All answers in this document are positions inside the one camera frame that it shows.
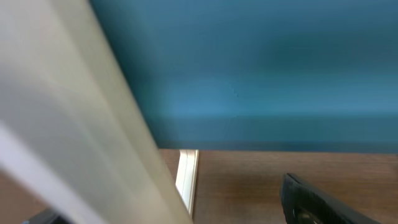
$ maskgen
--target blue metal surface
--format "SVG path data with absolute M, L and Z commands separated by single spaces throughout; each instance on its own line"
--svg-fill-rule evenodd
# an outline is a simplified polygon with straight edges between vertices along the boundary
M 398 151 L 398 1 L 91 3 L 159 147 Z

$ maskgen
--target white metal post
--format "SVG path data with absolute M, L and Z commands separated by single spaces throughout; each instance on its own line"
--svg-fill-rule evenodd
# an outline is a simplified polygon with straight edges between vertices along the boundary
M 0 165 L 77 224 L 192 220 L 87 1 L 0 2 Z

